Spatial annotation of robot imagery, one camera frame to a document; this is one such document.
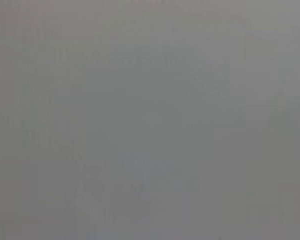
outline gray surface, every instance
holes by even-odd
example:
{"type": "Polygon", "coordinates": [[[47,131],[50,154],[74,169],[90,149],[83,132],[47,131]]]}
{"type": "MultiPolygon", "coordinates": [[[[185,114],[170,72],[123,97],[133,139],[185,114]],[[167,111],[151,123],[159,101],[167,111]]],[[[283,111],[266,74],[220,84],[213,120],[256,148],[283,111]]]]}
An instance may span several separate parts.
{"type": "Polygon", "coordinates": [[[0,0],[0,240],[300,239],[300,0],[0,0]]]}

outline blurry surface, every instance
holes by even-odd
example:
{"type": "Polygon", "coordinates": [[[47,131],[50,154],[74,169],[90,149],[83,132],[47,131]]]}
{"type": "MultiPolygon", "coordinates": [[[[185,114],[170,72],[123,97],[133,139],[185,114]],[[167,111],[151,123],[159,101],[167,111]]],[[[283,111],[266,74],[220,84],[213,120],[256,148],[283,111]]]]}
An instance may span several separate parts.
{"type": "Polygon", "coordinates": [[[0,239],[300,239],[300,0],[0,0],[0,239]]]}

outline gray background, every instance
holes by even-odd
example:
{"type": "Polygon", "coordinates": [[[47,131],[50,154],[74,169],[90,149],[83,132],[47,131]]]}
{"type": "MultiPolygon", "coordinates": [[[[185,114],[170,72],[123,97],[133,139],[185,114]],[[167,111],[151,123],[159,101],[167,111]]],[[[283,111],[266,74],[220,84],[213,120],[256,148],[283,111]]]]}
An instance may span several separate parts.
{"type": "Polygon", "coordinates": [[[300,239],[300,0],[0,0],[0,240],[300,239]]]}

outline gray wall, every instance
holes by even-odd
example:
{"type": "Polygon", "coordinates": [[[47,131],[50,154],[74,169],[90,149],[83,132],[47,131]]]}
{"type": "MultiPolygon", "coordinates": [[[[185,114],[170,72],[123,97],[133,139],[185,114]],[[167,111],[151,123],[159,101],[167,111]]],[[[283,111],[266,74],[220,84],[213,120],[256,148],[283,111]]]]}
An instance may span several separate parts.
{"type": "Polygon", "coordinates": [[[300,239],[300,0],[0,0],[0,240],[300,239]]]}

